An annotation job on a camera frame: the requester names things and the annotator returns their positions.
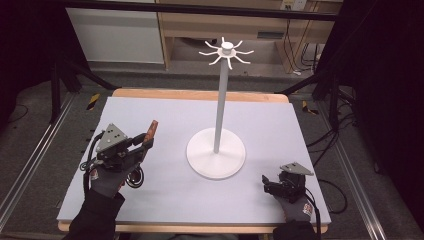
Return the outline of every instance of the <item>person's arm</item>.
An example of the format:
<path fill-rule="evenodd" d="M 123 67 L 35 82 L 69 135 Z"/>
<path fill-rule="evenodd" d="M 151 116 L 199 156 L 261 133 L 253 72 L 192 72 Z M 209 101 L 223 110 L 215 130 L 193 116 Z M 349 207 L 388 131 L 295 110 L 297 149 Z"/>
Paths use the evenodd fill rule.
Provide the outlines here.
<path fill-rule="evenodd" d="M 64 240 L 112 240 L 115 234 L 115 219 L 124 201 L 120 193 L 110 198 L 90 189 Z"/>
<path fill-rule="evenodd" d="M 281 197 L 275 197 L 284 211 L 286 222 L 273 231 L 274 240 L 315 240 L 317 235 L 312 227 L 313 207 L 306 197 L 291 204 Z"/>

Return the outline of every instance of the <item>aluminum rail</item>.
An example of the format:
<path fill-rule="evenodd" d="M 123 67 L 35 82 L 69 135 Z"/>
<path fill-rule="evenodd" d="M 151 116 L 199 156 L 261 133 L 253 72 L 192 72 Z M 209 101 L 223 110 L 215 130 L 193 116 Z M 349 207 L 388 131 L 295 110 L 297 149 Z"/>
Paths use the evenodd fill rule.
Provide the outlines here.
<path fill-rule="evenodd" d="M 49 4 L 60 4 L 68 8 L 83 8 L 83 9 L 206 14 L 206 15 L 284 18 L 284 19 L 301 19 L 301 20 L 318 20 L 318 21 L 340 20 L 339 15 L 334 13 L 316 13 L 316 12 L 218 7 L 218 6 L 198 6 L 198 5 L 183 5 L 183 4 L 92 1 L 92 0 L 42 0 L 42 1 L 48 2 Z"/>
<path fill-rule="evenodd" d="M 321 113 L 325 113 L 327 111 L 327 107 L 325 106 L 325 103 L 323 101 L 318 102 L 317 105 Z M 324 114 L 322 114 L 322 119 L 324 120 L 327 129 L 330 130 L 330 122 L 324 116 Z M 362 215 L 362 219 L 364 220 L 365 226 L 368 230 L 368 233 L 370 234 L 371 239 L 387 239 L 383 227 L 381 226 L 380 221 L 378 220 L 378 217 L 374 212 L 374 208 L 372 207 L 368 195 L 365 192 L 362 183 L 359 181 L 359 178 L 356 175 L 352 164 L 350 163 L 349 157 L 340 139 L 336 142 L 335 147 L 338 155 L 338 160 L 346 177 L 346 181 L 349 184 L 349 188 L 352 191 L 353 198 L 355 199 L 356 205 L 358 206 L 359 212 Z"/>
<path fill-rule="evenodd" d="M 49 148 L 51 142 L 53 141 L 54 136 L 58 132 L 60 126 L 63 123 L 63 120 L 66 118 L 66 115 L 69 112 L 69 109 L 73 103 L 76 93 L 68 93 L 64 103 L 62 105 L 62 113 L 56 119 L 56 121 L 48 126 L 44 132 L 43 137 L 41 137 L 31 156 L 29 157 L 26 165 L 22 169 L 19 176 L 16 178 L 13 186 L 10 188 L 9 193 L 3 200 L 0 205 L 0 232 L 3 231 L 4 226 L 6 225 L 7 220 L 18 204 L 19 199 L 24 193 L 28 183 L 30 182 L 32 176 L 37 170 L 38 165 L 41 162 L 44 154 Z"/>

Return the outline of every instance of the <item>white stand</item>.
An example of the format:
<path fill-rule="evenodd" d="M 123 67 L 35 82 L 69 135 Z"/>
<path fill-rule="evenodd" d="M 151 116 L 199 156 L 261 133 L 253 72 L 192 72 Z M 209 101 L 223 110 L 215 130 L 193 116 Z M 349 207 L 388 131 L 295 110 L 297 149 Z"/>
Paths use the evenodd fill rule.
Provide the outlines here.
<path fill-rule="evenodd" d="M 222 38 L 221 48 L 213 47 L 208 42 L 206 44 L 217 49 L 216 52 L 202 53 L 203 55 L 218 54 L 219 57 L 209 65 L 221 60 L 221 73 L 219 79 L 219 96 L 215 128 L 208 128 L 196 133 L 187 145 L 187 159 L 190 166 L 200 175 L 209 179 L 225 179 L 237 173 L 243 166 L 246 159 L 246 149 L 241 139 L 233 132 L 222 129 L 224 117 L 225 97 L 227 93 L 228 69 L 231 67 L 231 58 L 236 58 L 237 53 L 249 54 L 253 51 L 243 53 L 237 52 L 230 42 L 225 42 Z"/>

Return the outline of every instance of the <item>table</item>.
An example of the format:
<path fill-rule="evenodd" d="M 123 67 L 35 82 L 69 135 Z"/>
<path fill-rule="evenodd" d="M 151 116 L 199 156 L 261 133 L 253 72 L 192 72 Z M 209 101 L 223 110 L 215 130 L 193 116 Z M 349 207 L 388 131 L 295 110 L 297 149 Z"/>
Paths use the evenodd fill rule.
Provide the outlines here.
<path fill-rule="evenodd" d="M 201 121 L 192 122 L 190 125 L 193 127 L 202 128 L 204 124 L 213 125 L 214 119 L 210 118 L 214 116 L 215 112 L 210 114 L 208 112 L 216 106 L 215 101 L 217 96 L 218 93 L 213 91 L 118 89 L 114 92 L 113 96 L 108 99 L 96 132 L 100 132 L 101 127 L 103 127 L 106 122 L 113 121 L 113 123 L 124 131 L 124 133 L 130 135 L 130 137 L 140 134 L 141 132 L 129 130 L 134 127 L 134 125 L 137 125 L 129 124 L 129 122 L 133 121 L 131 117 L 135 116 L 134 114 L 140 114 L 146 117 L 145 123 L 141 124 L 144 120 L 140 120 L 140 125 L 144 131 L 147 130 L 148 123 L 152 120 L 151 117 L 154 117 L 154 115 L 160 117 L 159 115 L 161 115 L 164 110 L 166 110 L 166 116 L 171 116 L 170 119 L 172 120 L 169 121 L 164 117 L 156 119 L 159 121 L 159 126 L 155 136 L 155 145 L 149 151 L 146 160 L 142 163 L 145 172 L 145 183 L 140 189 L 135 190 L 126 187 L 121 190 L 123 195 L 126 196 L 127 201 L 118 215 L 116 231 L 271 233 L 276 225 L 283 221 L 282 209 L 279 207 L 277 201 L 275 201 L 271 195 L 263 192 L 260 173 L 268 176 L 271 181 L 277 181 L 278 178 L 276 174 L 280 172 L 278 164 L 279 159 L 281 157 L 290 157 L 276 156 L 268 161 L 258 159 L 257 151 L 252 150 L 251 142 L 249 143 L 249 140 L 247 140 L 249 133 L 247 133 L 247 135 L 243 134 L 238 128 L 243 128 L 242 125 L 247 124 L 249 121 L 246 120 L 243 123 L 238 123 L 237 121 L 234 122 L 234 119 L 237 118 L 237 116 L 245 118 L 247 115 L 251 114 L 249 111 L 243 110 L 246 104 L 248 105 L 248 110 L 255 110 L 256 113 L 258 111 L 266 113 L 269 110 L 280 108 L 287 109 L 287 115 L 290 115 L 290 119 L 282 119 L 282 121 L 288 128 L 292 129 L 285 129 L 285 131 L 288 131 L 287 134 L 290 134 L 292 137 L 286 138 L 282 144 L 290 145 L 289 142 L 300 142 L 299 149 L 287 154 L 290 154 L 293 158 L 298 158 L 299 163 L 312 169 L 312 164 L 291 104 L 288 103 L 287 97 L 283 95 L 228 92 L 226 111 L 224 114 L 224 128 L 231 128 L 231 130 L 238 134 L 243 141 L 246 141 L 247 159 L 245 166 L 243 166 L 236 175 L 226 180 L 214 181 L 205 179 L 190 169 L 187 160 L 183 160 L 185 156 L 180 156 L 183 154 L 179 154 L 181 146 L 186 146 L 186 136 L 180 132 L 180 129 L 174 126 L 169 128 L 168 126 L 169 124 L 177 124 L 177 122 L 180 121 L 178 118 L 192 119 L 195 117 L 200 117 Z M 152 103 L 155 104 L 155 107 L 147 106 Z M 144 114 L 142 112 L 133 111 L 133 108 L 139 107 L 146 107 L 149 111 Z M 205 112 L 190 114 L 189 109 L 193 107 L 196 111 L 204 110 Z M 121 110 L 127 108 L 128 111 L 120 112 L 119 108 L 121 108 Z M 266 128 L 269 124 L 270 123 L 264 124 L 263 127 Z M 173 140 L 172 136 L 178 136 L 179 138 Z M 271 142 L 275 142 L 272 136 L 267 137 Z M 258 148 L 262 148 L 261 143 L 257 143 L 257 145 Z M 265 145 L 270 149 L 276 149 L 274 143 Z M 269 158 L 271 155 L 264 153 L 263 156 Z M 254 172 L 258 169 L 262 169 L 260 173 Z M 69 230 L 69 224 L 78 213 L 83 201 L 81 182 L 82 172 L 77 170 L 58 216 L 59 229 L 62 231 Z M 322 232 L 325 232 L 331 220 L 328 211 L 326 211 L 325 202 L 316 177 L 307 177 L 307 187 L 310 188 L 315 199 L 317 199 L 318 207 L 321 210 Z M 181 194 L 183 197 L 179 197 L 178 193 L 176 194 L 173 192 L 175 189 L 184 192 Z M 202 209 L 196 208 L 196 211 L 184 210 L 196 204 L 201 204 L 202 202 L 210 204 L 210 206 Z M 221 211 L 219 214 L 216 214 L 218 209 L 215 208 L 218 206 Z M 226 209 L 225 212 L 233 212 L 236 214 L 226 215 L 226 213 L 222 212 L 221 207 Z M 244 213 L 245 209 L 251 209 L 251 211 Z M 257 220 L 252 220 L 255 216 L 258 216 L 258 222 Z"/>

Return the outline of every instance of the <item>black glove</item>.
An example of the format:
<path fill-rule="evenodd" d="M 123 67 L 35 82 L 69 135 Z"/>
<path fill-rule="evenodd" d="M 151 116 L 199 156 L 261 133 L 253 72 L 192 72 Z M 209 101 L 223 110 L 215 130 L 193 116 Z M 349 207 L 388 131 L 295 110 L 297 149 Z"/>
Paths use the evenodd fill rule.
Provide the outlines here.
<path fill-rule="evenodd" d="M 122 172 L 107 171 L 102 165 L 97 166 L 90 172 L 91 188 L 103 196 L 113 198 L 124 185 L 130 174 L 140 163 Z"/>
<path fill-rule="evenodd" d="M 311 221 L 313 207 L 305 196 L 301 197 L 295 203 L 289 203 L 282 197 L 274 196 L 274 198 L 277 199 L 283 208 L 286 222 L 290 222 L 292 220 L 307 222 Z"/>

